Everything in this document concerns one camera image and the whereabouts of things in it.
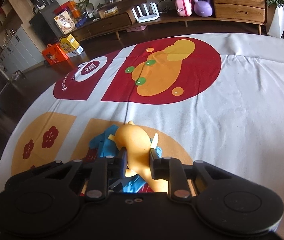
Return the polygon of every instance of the wooden tv cabinet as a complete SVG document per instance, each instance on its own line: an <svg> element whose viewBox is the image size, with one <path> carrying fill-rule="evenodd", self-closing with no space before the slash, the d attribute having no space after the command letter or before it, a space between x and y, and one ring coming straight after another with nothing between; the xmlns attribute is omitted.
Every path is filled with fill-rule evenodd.
<svg viewBox="0 0 284 240"><path fill-rule="evenodd" d="M200 17L194 12L191 16L181 17L177 15L176 10L170 10L167 13L161 13L157 20L138 23L131 8L146 2L146 0L116 0L104 5L107 8L117 6L118 12L77 28L72 35L78 41L84 41L107 33L116 33L117 39L120 39L119 31L127 28L171 22L184 22L187 27L188 21L207 20L253 23L258 26L259 34L261 34L261 25L266 25L267 21L266 0L212 0L213 15L211 17Z"/></svg>

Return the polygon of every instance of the cabinet leg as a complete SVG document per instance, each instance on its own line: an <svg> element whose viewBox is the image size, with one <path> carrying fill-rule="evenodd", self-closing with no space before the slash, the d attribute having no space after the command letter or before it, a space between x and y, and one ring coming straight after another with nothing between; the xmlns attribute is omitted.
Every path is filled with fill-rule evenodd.
<svg viewBox="0 0 284 240"><path fill-rule="evenodd" d="M120 35L119 35L119 32L115 32L116 34L116 38L118 39L118 41L120 40Z"/></svg>

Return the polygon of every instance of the kettlebell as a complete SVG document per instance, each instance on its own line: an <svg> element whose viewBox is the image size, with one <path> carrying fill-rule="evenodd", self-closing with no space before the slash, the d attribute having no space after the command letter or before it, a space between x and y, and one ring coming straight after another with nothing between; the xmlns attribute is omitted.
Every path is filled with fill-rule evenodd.
<svg viewBox="0 0 284 240"><path fill-rule="evenodd" d="M193 0L194 5L194 12L201 17L209 17L213 14L213 9L210 5L210 0L206 1L199 1L199 0Z"/></svg>

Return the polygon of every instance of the pink bag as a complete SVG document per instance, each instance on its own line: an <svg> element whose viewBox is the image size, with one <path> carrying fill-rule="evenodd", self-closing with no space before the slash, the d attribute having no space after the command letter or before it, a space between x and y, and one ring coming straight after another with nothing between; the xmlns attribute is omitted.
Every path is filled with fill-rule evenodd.
<svg viewBox="0 0 284 240"><path fill-rule="evenodd" d="M175 7L179 16L190 16L192 14L191 0L175 0Z"/></svg>

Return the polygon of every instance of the floor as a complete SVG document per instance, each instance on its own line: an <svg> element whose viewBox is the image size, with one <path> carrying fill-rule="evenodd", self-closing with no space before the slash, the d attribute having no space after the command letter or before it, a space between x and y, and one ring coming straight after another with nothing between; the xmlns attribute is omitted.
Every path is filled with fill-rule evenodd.
<svg viewBox="0 0 284 240"><path fill-rule="evenodd" d="M80 56L54 66L42 65L30 70L17 81L10 83L0 95L0 159L10 134L31 104L52 84L64 77L80 63L103 56L145 41L194 33L252 33L256 25L237 22L194 21L185 27L184 22L150 25L142 32L120 32L118 41L114 33L81 42L84 52Z"/></svg>

